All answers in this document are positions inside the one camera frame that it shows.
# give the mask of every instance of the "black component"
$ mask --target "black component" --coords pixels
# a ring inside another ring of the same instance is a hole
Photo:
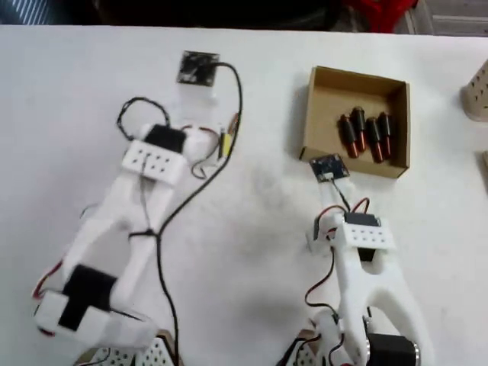
[[[319,183],[349,176],[349,171],[339,154],[325,155],[311,159],[310,166]]]
[[[393,135],[393,123],[389,114],[381,112],[380,116],[378,117],[377,123],[380,128],[381,136]]]
[[[372,145],[375,143],[379,143],[381,140],[381,135],[376,118],[368,118],[368,120],[366,121],[366,126],[368,127],[368,139],[370,144]]]
[[[144,139],[145,143],[162,147],[163,149],[183,153],[186,133],[181,130],[174,130],[171,127],[155,124]]]
[[[369,333],[371,350],[368,366],[415,366],[413,343],[401,335]]]
[[[219,55],[216,53],[203,53],[184,51],[178,73],[178,82],[181,84],[192,84],[212,86],[215,80],[215,66],[218,63]]]
[[[110,292],[117,279],[96,269],[77,265],[63,288],[68,303],[58,324],[76,332],[88,307],[110,311]]]
[[[364,118],[364,109],[355,107],[351,112],[351,122],[354,126],[356,134],[358,135],[358,150],[363,152],[366,150],[366,138],[364,132],[366,130],[366,120]]]
[[[351,112],[351,122],[354,125],[356,133],[366,130],[366,119],[364,118],[364,109],[355,107]]]
[[[358,248],[359,260],[361,262],[372,262],[376,249],[371,248]]]
[[[381,226],[379,219],[369,213],[346,212],[344,220],[355,225]]]
[[[356,136],[356,132],[354,131],[354,127],[352,126],[352,122],[349,117],[343,114],[339,120],[339,123],[344,143],[355,143],[358,140],[358,137]]]
[[[286,352],[284,353],[284,356],[283,358],[278,361],[278,363],[276,364],[276,366],[286,366],[286,364],[288,363],[288,360],[290,359],[292,353],[293,353],[293,350],[295,349],[295,346],[297,345],[298,342],[304,342],[306,341],[305,338],[296,338],[293,343],[291,343],[290,347],[288,347],[288,349],[286,350]]]

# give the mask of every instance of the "circuit board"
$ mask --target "circuit board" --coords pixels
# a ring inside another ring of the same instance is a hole
[[[178,82],[212,86],[215,80],[215,67],[205,67],[219,61],[216,53],[184,51],[178,73]]]
[[[339,154],[311,159],[310,166],[319,183],[349,176],[349,170],[345,167]]]

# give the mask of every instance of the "white table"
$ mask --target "white table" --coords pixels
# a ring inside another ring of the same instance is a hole
[[[464,116],[458,90],[488,57],[488,39],[3,26],[0,50],[2,364],[69,364],[82,351],[36,331],[30,291],[117,174],[121,104],[147,95],[178,119],[182,50],[219,53],[244,86],[234,159],[163,239],[185,364],[273,365],[306,324],[303,294],[328,265],[304,249],[320,203],[294,138],[315,65],[411,83],[411,169],[398,181],[352,181],[390,219],[438,364],[486,364],[488,201],[475,152],[488,149],[488,125]],[[237,103],[229,72],[215,89],[216,118],[227,121]],[[137,119],[156,112],[136,109],[128,120]],[[186,182],[179,197],[194,185]],[[155,262],[144,283],[136,306],[171,328]],[[336,285],[318,292],[337,303]]]

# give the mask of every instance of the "brown cardboard box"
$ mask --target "brown cardboard box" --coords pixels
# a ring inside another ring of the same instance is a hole
[[[341,114],[350,114],[356,106],[364,108],[366,118],[377,117],[383,111],[393,116],[395,136],[390,160],[375,163],[369,147],[357,159],[348,157],[337,122]],[[342,157],[349,170],[400,177],[410,167],[409,85],[379,76],[314,67],[300,159],[308,162],[333,153]]]

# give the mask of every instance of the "perforated plate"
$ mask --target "perforated plate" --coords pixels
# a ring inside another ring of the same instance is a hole
[[[391,231],[384,226],[345,223],[343,229],[345,239],[350,246],[371,249],[393,249],[395,247]]]
[[[312,349],[305,345],[300,349],[298,352],[298,364],[295,364],[295,359],[297,357],[297,350],[303,344],[304,341],[299,341],[296,345],[294,350],[290,354],[290,358],[288,359],[286,366],[314,366],[315,365],[315,355],[312,352]]]
[[[97,366],[130,366],[135,357],[136,366],[173,366],[169,351],[161,338],[154,338],[150,347],[144,352],[134,352],[127,348],[99,348],[87,364],[97,363]]]
[[[136,366],[173,366],[165,342],[161,338],[154,338],[151,346],[137,355]]]
[[[141,173],[144,166],[145,177],[174,186],[187,167],[187,161],[176,152],[134,140],[122,160],[122,166],[137,174]]]
[[[109,350],[110,350],[110,354],[108,358],[105,361],[101,362],[101,360],[104,360],[107,357],[107,352],[109,352]],[[90,360],[90,362],[86,364],[91,364],[93,362],[100,362],[97,363],[96,365],[97,366],[129,366],[135,355],[136,355],[135,352],[129,352],[127,349],[123,349],[123,348],[99,348],[96,351],[96,353],[93,355],[93,358]]]

